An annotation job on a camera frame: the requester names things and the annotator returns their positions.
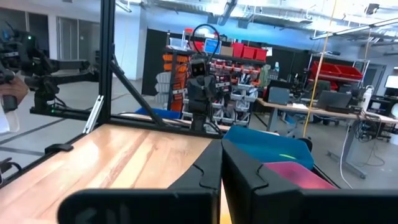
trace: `wooden table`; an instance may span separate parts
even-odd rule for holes
[[[278,110],[294,111],[294,112],[298,112],[298,113],[308,113],[308,111],[309,111],[308,108],[303,108],[302,106],[297,106],[297,105],[277,105],[277,104],[273,104],[273,103],[268,103],[268,102],[265,102],[262,98],[258,98],[257,101],[262,106],[268,106],[268,107],[272,108],[271,114],[270,114],[270,117],[268,120],[268,126],[267,126],[267,131],[272,131],[272,132],[276,131],[276,121],[277,121]],[[361,120],[367,119],[363,114],[356,115],[356,114],[335,113],[335,112],[329,112],[329,111],[325,111],[323,109],[318,109],[318,108],[313,108],[311,110],[311,114],[318,114],[318,115],[323,115],[323,116],[331,116],[331,117],[337,117],[337,118],[350,119],[353,121],[351,123],[352,127],[356,127],[356,125],[358,125],[358,123]],[[370,113],[370,112],[366,112],[366,114],[378,116],[379,119],[377,119],[377,120],[379,120],[380,123],[398,124],[398,119],[389,118],[386,116],[382,116],[382,115],[378,115],[378,114],[374,114],[374,113]],[[358,141],[355,139],[355,132],[350,131],[347,136],[345,147],[343,149],[345,152],[343,154],[343,164],[351,172],[354,172],[356,175],[360,176],[360,178],[365,179],[366,173],[362,169],[354,166],[351,163],[351,156],[353,153],[353,149],[356,148],[355,144],[357,144],[357,143],[358,143]],[[329,151],[328,156],[330,156],[332,159],[334,159],[336,161],[340,161],[340,156],[334,154],[333,152]]]
[[[0,223],[54,224],[68,195],[87,188],[164,189],[211,139],[102,125],[0,190]],[[221,223],[231,223],[224,190]]]
[[[259,102],[262,106],[268,106],[268,107],[272,108],[273,111],[283,110],[283,111],[294,111],[294,112],[299,112],[299,113],[308,113],[308,110],[309,110],[308,108],[302,108],[302,107],[295,106],[292,104],[277,105],[274,103],[268,103],[268,102],[265,102],[262,98],[257,98],[257,102]],[[366,112],[366,113],[379,116],[382,123],[398,124],[398,120],[396,120],[394,118],[389,118],[387,116],[382,116],[382,115],[378,115],[378,114],[370,113],[370,112]],[[356,114],[335,113],[335,112],[325,111],[323,109],[318,109],[318,108],[312,108],[311,114],[331,116],[331,117],[337,117],[337,118],[346,118],[346,119],[358,119],[358,116]],[[360,115],[359,118],[366,119],[363,115]]]

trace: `hand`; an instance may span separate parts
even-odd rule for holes
[[[15,78],[11,80],[10,83],[0,85],[0,95],[15,96],[17,98],[18,105],[25,98],[28,90],[29,87],[18,76],[15,76]]]

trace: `white bottle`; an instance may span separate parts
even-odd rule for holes
[[[373,86],[368,85],[366,87],[366,91],[363,94],[362,97],[362,102],[359,104],[360,107],[362,107],[362,110],[366,112],[369,106],[369,102],[371,101],[372,93],[373,93]]]

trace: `blue bin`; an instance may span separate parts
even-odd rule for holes
[[[248,128],[233,126],[225,134],[238,148],[260,162],[299,163],[309,170],[313,168],[313,158],[307,145],[298,139],[263,133]]]
[[[168,110],[162,110],[162,109],[153,109],[153,110],[161,118],[165,118],[165,119],[180,119],[180,112],[168,111]],[[142,114],[142,115],[148,115],[148,112],[144,108],[139,108],[135,113],[136,114]]]

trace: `pink pad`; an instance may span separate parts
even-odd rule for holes
[[[268,162],[264,165],[303,189],[336,189],[336,187],[296,162]]]

